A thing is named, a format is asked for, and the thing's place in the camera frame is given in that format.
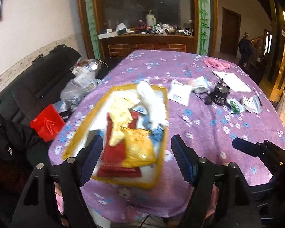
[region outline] purple floral tablecloth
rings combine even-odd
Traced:
[[[214,83],[218,78],[211,72],[214,69],[204,64],[205,58],[206,56],[173,51],[134,51],[81,102],[50,146],[52,164],[62,163],[62,154],[76,129],[85,116],[93,112],[93,105],[111,87],[145,80],[169,89],[173,79],[185,83],[190,78],[199,76]],[[139,221],[147,214],[169,217],[183,212],[192,194],[192,187],[184,181],[172,154],[170,141],[174,134],[179,134],[199,156],[205,156],[214,163],[236,162],[249,185],[267,183],[271,174],[260,159],[233,149],[231,142],[235,137],[253,143],[267,139],[285,150],[284,125],[269,100],[244,71],[231,63],[231,68],[226,72],[235,73],[252,90],[251,93],[231,91],[229,97],[240,100],[242,96],[250,98],[257,92],[263,103],[262,113],[257,115],[244,112],[240,116],[234,116],[226,107],[214,104],[206,106],[193,93],[188,107],[169,100],[170,125],[165,162],[156,187],[144,190],[91,179],[81,188],[87,206],[113,222]]]

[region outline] black canister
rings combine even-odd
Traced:
[[[212,101],[216,105],[224,105],[227,100],[227,96],[229,94],[229,87],[223,85],[223,80],[220,84],[217,84],[213,93],[212,93]]]

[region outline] red package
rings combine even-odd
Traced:
[[[54,106],[50,104],[46,107],[33,121],[30,122],[31,128],[34,128],[38,135],[45,142],[54,140],[58,135],[65,122],[56,111]]]
[[[138,119],[138,112],[130,112],[133,121],[129,124],[129,128],[135,129]],[[107,142],[102,155],[103,165],[97,172],[98,177],[141,177],[139,167],[136,168],[123,168],[122,161],[125,159],[125,141],[122,140],[116,146],[110,146],[109,141],[112,133],[113,122],[107,115]]]

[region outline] screw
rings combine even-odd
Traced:
[[[39,163],[39,164],[36,165],[37,169],[42,169],[43,166],[44,166],[44,164],[42,164],[42,163]]]
[[[75,162],[75,158],[74,157],[70,157],[66,160],[69,164],[72,164]]]
[[[238,167],[237,163],[234,163],[234,162],[231,162],[231,163],[230,163],[230,166],[231,166],[232,168],[234,168],[234,169]]]
[[[199,157],[198,161],[200,161],[202,164],[207,162],[207,159],[205,157]]]

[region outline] green bamboo decoration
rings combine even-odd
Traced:
[[[87,9],[87,20],[89,23],[89,30],[90,30],[94,55],[96,59],[100,59],[101,54],[99,50],[98,34],[96,31],[96,24],[95,24],[95,18],[94,18],[93,1],[92,0],[85,0],[85,1],[86,1],[86,9]]]
[[[199,33],[198,33],[198,54],[207,55],[210,36],[210,0],[198,0],[199,12]]]

